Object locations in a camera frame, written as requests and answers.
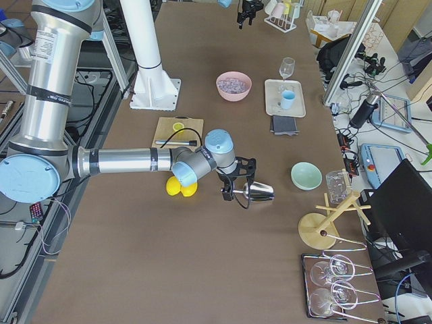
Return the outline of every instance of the mint green bowl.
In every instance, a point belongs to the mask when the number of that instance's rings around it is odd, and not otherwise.
[[[323,181],[323,175],[312,163],[299,162],[291,169],[291,180],[297,188],[312,190]]]

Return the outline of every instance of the computer monitor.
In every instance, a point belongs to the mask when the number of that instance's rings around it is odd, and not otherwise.
[[[376,189],[370,204],[374,218],[403,256],[398,264],[405,262],[432,297],[432,188],[405,159]],[[429,254],[423,259],[426,262],[418,262],[419,253]]]

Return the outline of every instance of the wooden round base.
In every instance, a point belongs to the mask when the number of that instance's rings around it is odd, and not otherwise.
[[[315,230],[326,216],[318,213],[306,214],[298,222],[298,233],[302,238],[303,242],[309,245],[311,248],[316,248],[317,250],[325,250],[326,248],[331,248],[335,243],[336,239],[330,238],[328,236],[321,236]],[[325,228],[328,234],[338,236],[338,232],[333,223]]]

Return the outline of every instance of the brown table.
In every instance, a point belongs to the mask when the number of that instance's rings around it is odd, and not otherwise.
[[[326,187],[301,191],[290,169],[308,161],[326,174],[343,165],[304,19],[283,34],[264,17],[259,12],[239,30],[236,6],[164,4],[157,36],[164,69],[182,79],[178,108],[133,111],[124,101],[105,148],[150,147],[160,116],[203,118],[204,133],[223,128],[237,155],[257,159],[256,180],[274,187],[275,200],[247,211],[225,202],[216,173],[190,198],[165,193],[166,172],[91,179],[33,323],[313,321],[306,318],[300,255],[317,251],[301,241],[297,223],[323,204]],[[285,56],[296,60],[292,79],[301,82],[306,103],[295,137],[272,135],[265,113],[264,81],[279,78]],[[224,101],[215,87],[230,70],[253,82],[239,103]],[[362,238],[356,214],[335,224],[342,236]],[[369,263],[365,252],[356,260]],[[377,291],[373,277],[357,284]],[[378,304],[351,313],[383,316]]]

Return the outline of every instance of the plate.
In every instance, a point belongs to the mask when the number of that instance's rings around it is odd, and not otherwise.
[[[279,106],[280,96],[279,87],[285,86],[286,90],[294,91],[296,99],[289,109],[282,109]],[[267,115],[288,116],[288,117],[304,117],[306,108],[304,106],[304,98],[302,85],[299,81],[283,81],[283,80],[265,80],[265,112]]]

